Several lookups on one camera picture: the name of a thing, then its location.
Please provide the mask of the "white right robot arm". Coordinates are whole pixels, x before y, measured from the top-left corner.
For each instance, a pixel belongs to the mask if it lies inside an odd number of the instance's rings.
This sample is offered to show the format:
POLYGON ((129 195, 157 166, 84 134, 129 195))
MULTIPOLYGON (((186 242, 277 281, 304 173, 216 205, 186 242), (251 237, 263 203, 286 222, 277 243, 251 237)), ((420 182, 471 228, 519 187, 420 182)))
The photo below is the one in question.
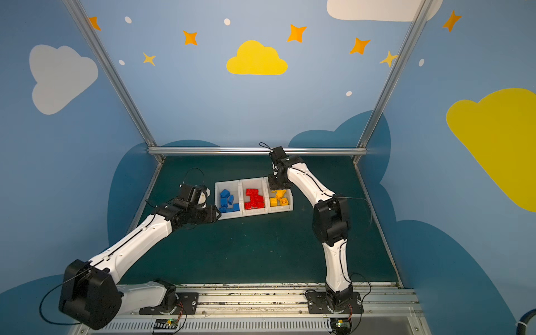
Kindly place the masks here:
POLYGON ((327 298, 333 309, 339 308, 353 297, 346 257, 351 227, 348 201, 323 185, 299 156, 289 156, 277 147, 269 157, 273 168, 269 188, 276 191, 297 187, 311 203, 312 230, 325 254, 327 298))

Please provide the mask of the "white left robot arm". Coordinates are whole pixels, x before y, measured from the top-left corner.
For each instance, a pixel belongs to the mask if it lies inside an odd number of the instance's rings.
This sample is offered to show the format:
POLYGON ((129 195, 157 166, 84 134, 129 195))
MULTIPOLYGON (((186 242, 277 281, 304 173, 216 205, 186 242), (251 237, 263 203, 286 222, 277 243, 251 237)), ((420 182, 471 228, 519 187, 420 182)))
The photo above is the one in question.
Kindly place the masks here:
POLYGON ((133 231, 88 261, 75 260, 64 272, 59 311, 92 329, 117 315, 180 312, 176 286, 164 280, 121 285, 121 278, 152 247, 185 225, 214 223, 221 213, 208 205, 210 190, 182 184, 180 194, 158 205, 133 231))

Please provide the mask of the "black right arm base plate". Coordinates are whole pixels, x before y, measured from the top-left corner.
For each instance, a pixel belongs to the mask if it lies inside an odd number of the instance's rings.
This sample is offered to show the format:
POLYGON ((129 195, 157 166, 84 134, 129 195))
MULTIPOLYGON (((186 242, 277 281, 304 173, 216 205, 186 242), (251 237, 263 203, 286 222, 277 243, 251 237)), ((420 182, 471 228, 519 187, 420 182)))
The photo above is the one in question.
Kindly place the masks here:
POLYGON ((307 290, 304 297, 309 314, 361 314, 364 312, 359 293, 354 293, 352 298, 337 308, 329 305, 328 294, 325 291, 307 290))

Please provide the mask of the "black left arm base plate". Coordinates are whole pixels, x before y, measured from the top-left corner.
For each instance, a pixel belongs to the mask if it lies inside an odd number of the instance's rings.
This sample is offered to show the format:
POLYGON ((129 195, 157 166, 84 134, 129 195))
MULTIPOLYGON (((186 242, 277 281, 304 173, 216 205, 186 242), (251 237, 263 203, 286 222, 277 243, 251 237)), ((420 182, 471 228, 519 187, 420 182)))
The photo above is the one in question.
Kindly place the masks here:
POLYGON ((162 303, 156 307, 139 310, 140 315, 193 315, 198 305, 198 293, 167 293, 162 303))

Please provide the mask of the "large red lego brick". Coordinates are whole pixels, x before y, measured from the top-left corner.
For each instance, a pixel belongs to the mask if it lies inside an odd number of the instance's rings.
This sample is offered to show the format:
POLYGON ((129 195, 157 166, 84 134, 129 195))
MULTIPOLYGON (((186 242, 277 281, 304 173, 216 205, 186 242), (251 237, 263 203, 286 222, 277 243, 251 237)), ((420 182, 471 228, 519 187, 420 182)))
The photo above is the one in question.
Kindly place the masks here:
POLYGON ((252 209, 260 209, 265 207, 265 199, 262 195, 251 195, 250 203, 252 209))
POLYGON ((249 197, 256 197, 259 194, 259 190, 256 188, 247 188, 246 189, 246 196, 249 197))

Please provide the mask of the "yellow lego brick bottom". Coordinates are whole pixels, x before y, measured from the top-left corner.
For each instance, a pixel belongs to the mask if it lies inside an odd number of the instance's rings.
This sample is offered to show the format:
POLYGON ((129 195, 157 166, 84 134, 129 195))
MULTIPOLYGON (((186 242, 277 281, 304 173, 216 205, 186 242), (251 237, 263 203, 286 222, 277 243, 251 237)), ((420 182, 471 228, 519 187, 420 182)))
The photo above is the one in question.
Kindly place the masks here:
POLYGON ((286 195, 286 190, 283 189, 283 190, 276 190, 276 199, 282 199, 284 198, 286 195))

